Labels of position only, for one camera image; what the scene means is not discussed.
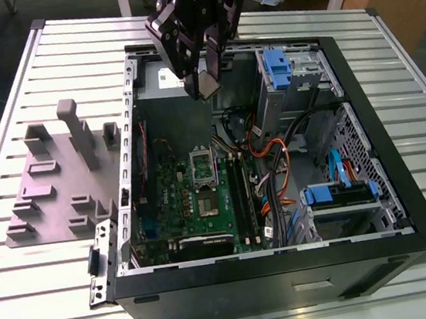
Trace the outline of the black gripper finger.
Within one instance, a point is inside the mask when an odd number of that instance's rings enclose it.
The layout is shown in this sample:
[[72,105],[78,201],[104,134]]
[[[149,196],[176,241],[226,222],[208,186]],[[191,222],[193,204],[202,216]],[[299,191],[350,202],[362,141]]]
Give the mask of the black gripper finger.
[[198,87],[200,46],[197,39],[188,37],[183,31],[174,10],[173,2],[166,4],[147,17],[145,28],[167,67],[183,80],[187,94],[197,99],[201,96]]
[[221,77],[221,56],[229,40],[236,37],[244,0],[215,0],[213,20],[205,30],[206,62],[213,78]]

